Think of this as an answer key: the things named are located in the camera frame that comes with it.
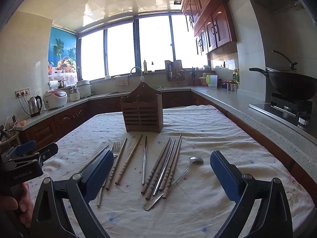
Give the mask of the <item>person's left hand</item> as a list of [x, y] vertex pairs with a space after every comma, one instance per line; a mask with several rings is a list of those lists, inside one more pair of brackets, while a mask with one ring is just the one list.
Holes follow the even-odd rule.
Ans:
[[17, 202], [13, 197], [1, 196], [1, 208], [7, 211], [20, 209], [22, 211], [20, 221], [27, 228], [30, 228], [34, 206], [31, 201], [28, 182], [21, 183], [21, 190], [22, 192], [19, 202]]

